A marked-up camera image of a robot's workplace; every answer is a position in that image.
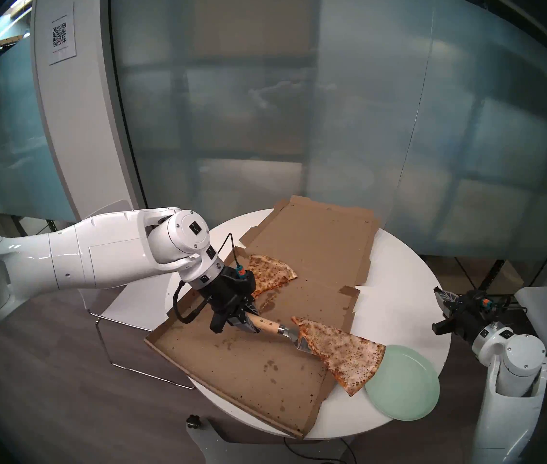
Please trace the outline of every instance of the pizza slice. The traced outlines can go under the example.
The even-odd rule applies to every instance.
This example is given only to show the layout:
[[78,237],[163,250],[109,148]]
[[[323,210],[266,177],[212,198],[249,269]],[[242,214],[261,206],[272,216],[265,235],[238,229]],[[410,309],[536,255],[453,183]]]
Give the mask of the pizza slice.
[[265,291],[279,288],[282,284],[297,277],[297,273],[288,264],[261,254],[251,255],[247,268],[254,273],[256,280],[256,290],[252,293],[253,297],[257,297]]
[[292,316],[291,320],[299,326],[299,339],[305,338],[349,396],[377,372],[385,354],[383,344],[309,319]]

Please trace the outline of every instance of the paper sign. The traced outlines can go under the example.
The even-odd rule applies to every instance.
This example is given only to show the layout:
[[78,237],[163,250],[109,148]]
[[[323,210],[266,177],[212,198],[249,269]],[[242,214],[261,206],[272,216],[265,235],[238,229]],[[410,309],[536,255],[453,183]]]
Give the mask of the paper sign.
[[48,26],[50,55],[48,64],[58,63],[76,55],[74,38],[74,3],[57,10]]

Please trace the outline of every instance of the frosted glass wall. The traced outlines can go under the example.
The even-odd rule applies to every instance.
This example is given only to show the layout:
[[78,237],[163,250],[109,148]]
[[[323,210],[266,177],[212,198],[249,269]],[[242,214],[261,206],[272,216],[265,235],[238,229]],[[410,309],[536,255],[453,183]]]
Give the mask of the frosted glass wall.
[[462,0],[112,0],[149,206],[302,194],[426,254],[547,255],[547,50]]
[[0,213],[76,220],[40,120],[28,38],[0,56]]

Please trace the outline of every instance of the plate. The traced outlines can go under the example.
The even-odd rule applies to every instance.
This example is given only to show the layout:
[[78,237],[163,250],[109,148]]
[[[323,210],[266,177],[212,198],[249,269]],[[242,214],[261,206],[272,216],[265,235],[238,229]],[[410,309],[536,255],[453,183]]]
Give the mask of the plate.
[[439,401],[439,375],[421,354],[389,345],[377,373],[365,383],[370,401],[386,416],[415,421],[428,415]]

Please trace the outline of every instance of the cardboard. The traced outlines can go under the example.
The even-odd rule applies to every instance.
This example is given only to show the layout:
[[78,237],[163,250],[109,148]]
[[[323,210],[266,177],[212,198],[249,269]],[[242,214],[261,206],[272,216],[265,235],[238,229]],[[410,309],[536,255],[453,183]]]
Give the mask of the cardboard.
[[[286,262],[298,278],[256,299],[262,316],[293,326],[291,316],[305,317],[346,332],[370,267],[378,220],[371,211],[317,203],[293,196],[236,248],[244,267],[251,254]],[[226,260],[230,264],[232,253]],[[202,301],[190,290],[178,303],[186,314]],[[187,375],[217,395],[271,426],[304,437],[335,380],[316,356],[297,351],[282,336],[250,334],[225,326],[209,329],[207,306],[190,324],[176,322],[174,311],[145,341]]]

